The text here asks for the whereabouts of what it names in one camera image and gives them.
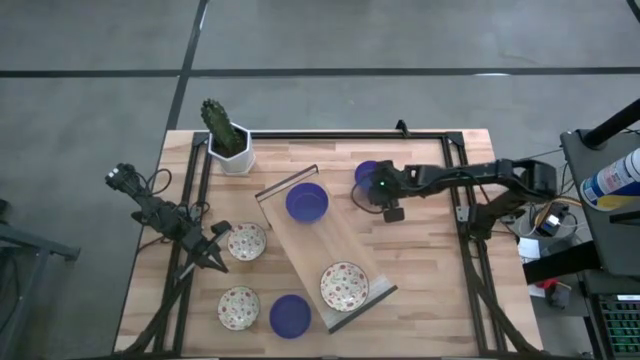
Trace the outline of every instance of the plate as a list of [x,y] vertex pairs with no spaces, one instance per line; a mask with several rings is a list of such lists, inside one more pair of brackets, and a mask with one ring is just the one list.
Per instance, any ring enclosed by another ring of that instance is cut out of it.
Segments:
[[337,262],[322,274],[320,293],[332,309],[353,311],[367,300],[369,280],[358,265]]
[[242,223],[231,229],[227,247],[234,258],[251,261],[260,256],[267,247],[267,234],[254,223]]
[[229,330],[239,331],[251,326],[260,313],[258,295],[246,286],[236,286],[225,292],[218,302],[218,319]]

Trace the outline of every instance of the wooden tray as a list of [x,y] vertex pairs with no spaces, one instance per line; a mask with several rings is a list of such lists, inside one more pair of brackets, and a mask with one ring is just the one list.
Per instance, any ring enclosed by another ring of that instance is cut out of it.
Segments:
[[[320,185],[326,192],[316,165],[256,194],[269,225],[280,239],[289,260],[304,284],[322,320],[334,333],[398,289],[380,271],[370,252],[356,239],[346,217],[333,204],[325,215],[313,224],[302,224],[291,218],[285,202],[291,187],[301,181]],[[349,261],[364,270],[369,278],[369,295],[364,304],[351,312],[330,308],[320,294],[320,278],[324,271],[339,261]]]

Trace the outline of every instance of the white bowl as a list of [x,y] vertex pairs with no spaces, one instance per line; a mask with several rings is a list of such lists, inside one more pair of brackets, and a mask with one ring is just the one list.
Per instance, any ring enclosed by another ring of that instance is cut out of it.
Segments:
[[251,261],[260,256],[267,247],[267,234],[258,224],[242,223],[231,229],[227,248],[234,258]]
[[229,330],[248,328],[256,321],[259,313],[260,299],[246,286],[227,290],[218,302],[218,319]]
[[322,274],[320,293],[332,309],[353,311],[367,300],[369,280],[358,265],[346,261],[337,262]]

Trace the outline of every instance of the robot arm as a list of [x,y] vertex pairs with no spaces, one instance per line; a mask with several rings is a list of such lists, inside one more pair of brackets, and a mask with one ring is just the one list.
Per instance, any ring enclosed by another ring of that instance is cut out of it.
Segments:
[[187,207],[153,196],[154,194],[147,186],[140,184],[140,175],[133,165],[118,164],[105,177],[105,181],[113,190],[129,195],[140,205],[140,211],[131,214],[134,220],[141,225],[151,226],[167,239],[180,244],[187,253],[192,255],[195,265],[229,272],[220,256],[220,246],[216,242],[220,236],[231,229],[227,221],[213,225],[211,230],[215,237],[207,240],[202,235],[200,221],[192,219]]
[[399,199],[427,197],[459,186],[500,184],[507,191],[488,204],[469,208],[469,235],[489,239],[496,220],[506,215],[519,217],[519,208],[528,203],[544,203],[556,197],[556,171],[536,160],[497,160],[492,163],[441,168],[435,165],[407,165],[397,170],[390,160],[378,162],[369,175],[371,187],[367,197],[380,206],[386,222],[404,220]]

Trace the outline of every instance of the potted cactus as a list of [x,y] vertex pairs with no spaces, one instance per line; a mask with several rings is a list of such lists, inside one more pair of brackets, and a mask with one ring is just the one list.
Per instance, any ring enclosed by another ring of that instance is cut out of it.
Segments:
[[256,160],[251,132],[232,123],[224,107],[213,99],[205,100],[200,110],[210,131],[209,153],[220,161],[226,175],[246,175]]

